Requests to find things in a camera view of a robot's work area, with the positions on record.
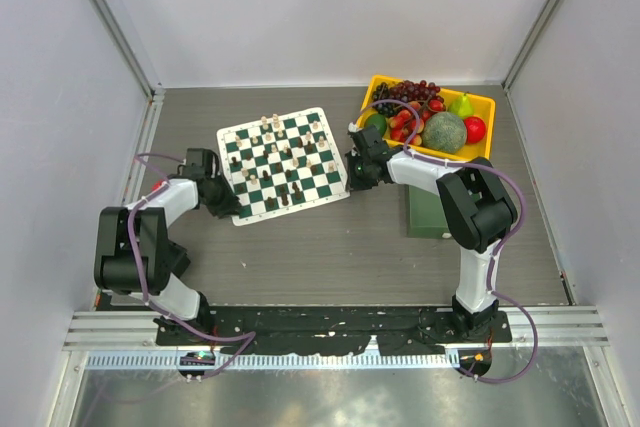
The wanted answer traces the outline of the green white chess board mat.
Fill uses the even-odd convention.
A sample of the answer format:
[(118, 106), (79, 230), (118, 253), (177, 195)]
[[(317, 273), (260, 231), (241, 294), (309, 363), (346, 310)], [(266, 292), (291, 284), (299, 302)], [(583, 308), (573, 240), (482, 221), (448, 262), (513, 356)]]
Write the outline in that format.
[(347, 172), (320, 107), (217, 131), (221, 171), (240, 202), (236, 227), (349, 197)]

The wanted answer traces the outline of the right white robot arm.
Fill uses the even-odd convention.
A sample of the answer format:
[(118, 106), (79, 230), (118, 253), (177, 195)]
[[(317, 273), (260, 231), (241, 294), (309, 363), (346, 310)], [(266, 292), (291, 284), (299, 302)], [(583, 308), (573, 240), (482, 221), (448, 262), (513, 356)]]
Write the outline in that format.
[(499, 172), (483, 157), (460, 163), (390, 147), (374, 127), (350, 124), (348, 134), (353, 142), (345, 155), (351, 191), (368, 190), (384, 182), (414, 187), (439, 198), (449, 233), (460, 247), (452, 328), (465, 341), (478, 339), (497, 314), (494, 283), (500, 251), (518, 221)]

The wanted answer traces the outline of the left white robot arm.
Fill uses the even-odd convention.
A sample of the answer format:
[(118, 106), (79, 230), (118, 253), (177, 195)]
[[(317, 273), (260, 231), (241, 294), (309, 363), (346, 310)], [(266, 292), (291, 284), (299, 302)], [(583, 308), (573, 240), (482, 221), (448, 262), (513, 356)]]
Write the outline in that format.
[(214, 316), (203, 293), (181, 275), (190, 265), (187, 250), (171, 241), (169, 227), (183, 214), (204, 206), (217, 218), (236, 215), (241, 205), (210, 149), (190, 148), (177, 172), (163, 174), (159, 186), (138, 201), (107, 207), (99, 215), (94, 281), (101, 290), (127, 295), (159, 314), (166, 331), (189, 343), (250, 343), (255, 334), (214, 334)]

